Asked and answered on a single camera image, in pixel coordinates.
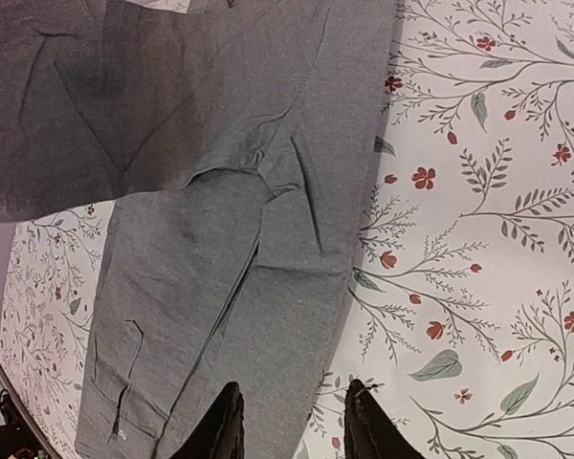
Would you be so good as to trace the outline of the grey long sleeve shirt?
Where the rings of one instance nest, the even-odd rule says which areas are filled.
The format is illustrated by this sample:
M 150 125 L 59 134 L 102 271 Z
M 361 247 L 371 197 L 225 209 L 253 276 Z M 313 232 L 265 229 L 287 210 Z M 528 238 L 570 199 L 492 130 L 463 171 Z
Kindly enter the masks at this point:
M 0 223 L 102 201 L 75 440 L 167 458 L 235 383 L 289 458 L 345 316 L 392 1 L 0 1 Z

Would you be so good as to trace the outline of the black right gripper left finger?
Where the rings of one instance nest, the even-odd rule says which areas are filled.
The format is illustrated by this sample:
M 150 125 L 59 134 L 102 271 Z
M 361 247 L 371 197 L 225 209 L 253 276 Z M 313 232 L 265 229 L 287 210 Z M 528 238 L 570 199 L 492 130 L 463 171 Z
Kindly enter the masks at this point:
M 243 459 L 244 399 L 237 382 L 228 382 L 171 459 Z

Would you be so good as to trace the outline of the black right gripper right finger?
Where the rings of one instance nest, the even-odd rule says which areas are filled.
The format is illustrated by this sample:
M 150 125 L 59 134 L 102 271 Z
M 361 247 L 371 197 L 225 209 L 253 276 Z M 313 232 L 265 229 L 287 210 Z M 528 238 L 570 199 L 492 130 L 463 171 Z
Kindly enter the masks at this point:
M 423 459 L 399 432 L 359 379 L 346 392 L 344 457 L 346 459 Z

